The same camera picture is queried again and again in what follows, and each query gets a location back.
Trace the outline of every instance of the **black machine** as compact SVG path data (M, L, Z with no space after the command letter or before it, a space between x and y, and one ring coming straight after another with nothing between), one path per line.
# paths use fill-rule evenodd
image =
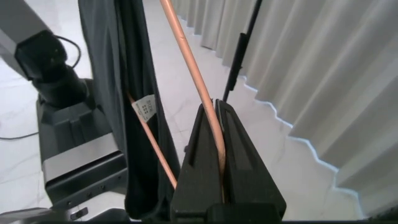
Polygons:
M126 186L124 155L93 95L95 80L79 79L65 64L67 54L62 44L23 0L0 1L0 11L2 56L39 92L40 155L45 189L53 203L50 209L0 214L0 222L78 220L90 210L80 208L73 213L71 208ZM12 17L23 19L12 21L10 26L7 18ZM21 32L15 27L27 28ZM226 146L225 175L222 178L218 172L216 145L200 105L170 204L171 222L280 223L286 202L237 114L221 100L216 100L215 109ZM124 210L110 208L90 221L130 219Z

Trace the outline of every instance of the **clothing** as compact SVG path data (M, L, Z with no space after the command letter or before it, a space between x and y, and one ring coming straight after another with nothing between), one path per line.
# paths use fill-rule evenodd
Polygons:
M125 209L134 219L169 220L174 190L125 94L136 101L155 95L157 113L148 125L178 177L180 165L156 84L142 1L79 0L78 5L95 99L127 160Z

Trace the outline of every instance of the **clothing label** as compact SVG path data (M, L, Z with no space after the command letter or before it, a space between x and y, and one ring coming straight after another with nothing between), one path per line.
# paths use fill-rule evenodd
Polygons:
M132 104L132 108L145 122L148 122L156 114L155 95L148 95L137 100Z

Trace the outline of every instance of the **white curtain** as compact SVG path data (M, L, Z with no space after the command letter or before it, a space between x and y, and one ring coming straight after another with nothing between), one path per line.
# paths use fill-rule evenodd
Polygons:
M227 66L254 3L173 0ZM398 205L398 1L263 0L241 75L367 215Z

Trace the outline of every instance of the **marble floor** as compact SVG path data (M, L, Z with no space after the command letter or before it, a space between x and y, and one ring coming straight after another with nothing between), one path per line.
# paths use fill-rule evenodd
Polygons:
M76 67L80 77L91 77L87 49L80 29L76 0L27 0L57 35L75 41L83 50ZM190 78L158 0L144 0L152 56L167 121L182 161L200 99ZM181 21L212 98L221 98L229 68L209 49L200 47ZM77 57L65 43L69 64ZM37 131L32 85L0 61L0 136L21 136ZM265 165L287 202L285 220L355 220L362 218L355 195L333 186L335 170L317 162L309 145L287 136L291 127L277 119L270 104L254 101L255 92L239 78L228 103L240 117ZM38 136L0 141L0 213L32 207L50 207L40 168ZM107 205L115 197L95 204ZM123 205L123 198L118 199Z

